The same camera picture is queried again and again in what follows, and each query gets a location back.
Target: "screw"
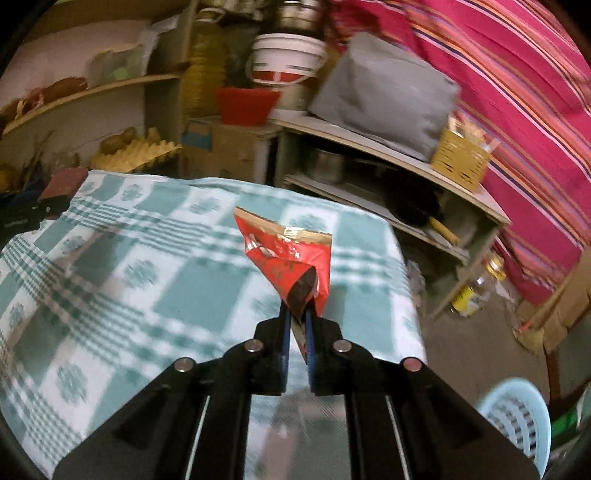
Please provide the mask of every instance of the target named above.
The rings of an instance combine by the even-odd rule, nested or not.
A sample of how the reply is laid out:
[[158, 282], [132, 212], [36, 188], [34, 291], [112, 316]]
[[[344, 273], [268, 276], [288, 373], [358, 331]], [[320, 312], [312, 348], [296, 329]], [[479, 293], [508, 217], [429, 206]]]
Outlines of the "screw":
[[348, 340], [345, 340], [343, 338], [343, 339], [337, 340], [335, 343], [333, 343], [333, 348], [338, 353], [347, 353], [353, 348], [353, 345], [351, 345], [351, 342], [349, 342]]
[[244, 348], [250, 353], [260, 352], [263, 348], [263, 343], [256, 338], [251, 338], [244, 342]]
[[175, 361], [174, 363], [174, 369], [177, 372], [188, 372], [189, 370], [191, 370], [193, 368], [193, 365], [195, 364], [195, 362], [193, 361], [193, 359], [184, 356], [182, 358], [179, 358], [177, 361]]
[[409, 372], [418, 372], [423, 367], [423, 363], [418, 358], [411, 356], [404, 359], [402, 366]]

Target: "egg carton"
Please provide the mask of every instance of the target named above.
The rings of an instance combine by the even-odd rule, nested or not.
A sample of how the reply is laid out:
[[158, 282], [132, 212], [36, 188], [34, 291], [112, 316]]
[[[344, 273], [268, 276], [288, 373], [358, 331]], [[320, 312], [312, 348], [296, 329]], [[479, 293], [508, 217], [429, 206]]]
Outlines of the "egg carton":
[[91, 168], [115, 173], [139, 173], [176, 155], [182, 147], [162, 140], [150, 144], [141, 137], [112, 155], [96, 154], [90, 161]]

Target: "tablecloth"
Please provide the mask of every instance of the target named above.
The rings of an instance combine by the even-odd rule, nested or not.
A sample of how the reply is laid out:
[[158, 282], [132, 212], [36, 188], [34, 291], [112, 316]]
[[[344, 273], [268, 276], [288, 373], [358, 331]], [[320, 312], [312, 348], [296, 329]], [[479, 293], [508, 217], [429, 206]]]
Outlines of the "tablecloth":
[[[375, 356], [425, 358], [402, 255], [379, 217], [235, 180], [92, 171], [66, 213], [0, 257], [0, 408], [48, 477], [176, 358], [219, 357], [277, 314], [279, 297], [243, 253], [236, 205], [331, 233], [323, 316]], [[253, 398], [246, 478], [347, 478], [343, 400], [307, 385], [292, 338], [287, 393]]]

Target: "cardboard box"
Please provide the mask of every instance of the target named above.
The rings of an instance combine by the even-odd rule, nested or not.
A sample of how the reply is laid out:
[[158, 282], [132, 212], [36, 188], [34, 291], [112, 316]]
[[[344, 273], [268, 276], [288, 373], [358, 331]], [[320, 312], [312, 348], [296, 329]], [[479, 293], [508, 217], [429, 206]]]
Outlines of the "cardboard box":
[[224, 125], [219, 117], [192, 119], [183, 134], [183, 178], [223, 177], [265, 183], [271, 141], [281, 127]]
[[191, 120], [181, 138], [180, 175], [184, 179], [219, 177], [212, 149], [212, 126], [207, 119]]
[[542, 305], [523, 301], [517, 315], [533, 328], [544, 328], [544, 349], [550, 353], [567, 336], [569, 329], [591, 309], [591, 248], [583, 252], [573, 271]]

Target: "curved shelf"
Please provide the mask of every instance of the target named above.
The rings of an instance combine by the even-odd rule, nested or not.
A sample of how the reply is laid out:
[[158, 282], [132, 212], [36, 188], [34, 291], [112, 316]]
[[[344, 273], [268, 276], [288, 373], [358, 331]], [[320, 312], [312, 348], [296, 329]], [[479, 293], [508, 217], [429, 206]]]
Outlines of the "curved shelf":
[[64, 105], [69, 105], [70, 103], [77, 102], [78, 100], [82, 100], [91, 96], [100, 95], [102, 93], [108, 93], [112, 90], [117, 90], [120, 88], [131, 87], [135, 85], [146, 85], [147, 83], [154, 83], [154, 82], [162, 82], [165, 80], [177, 80], [181, 78], [180, 73], [167, 73], [161, 75], [146, 75], [144, 77], [123, 80], [121, 82], [112, 82], [107, 83], [106, 85], [100, 85], [95, 88], [89, 88], [84, 90], [83, 92], [74, 93], [73, 95], [69, 95], [64, 98], [60, 98], [55, 102], [48, 103], [47, 105], [43, 105], [42, 107], [37, 108], [36, 110], [32, 110], [29, 113], [26, 113], [18, 120], [10, 122], [7, 127], [4, 129], [3, 136], [8, 135], [10, 132], [21, 128], [26, 123], [30, 122], [31, 120], [47, 113], [49, 111], [55, 110], [59, 107]]

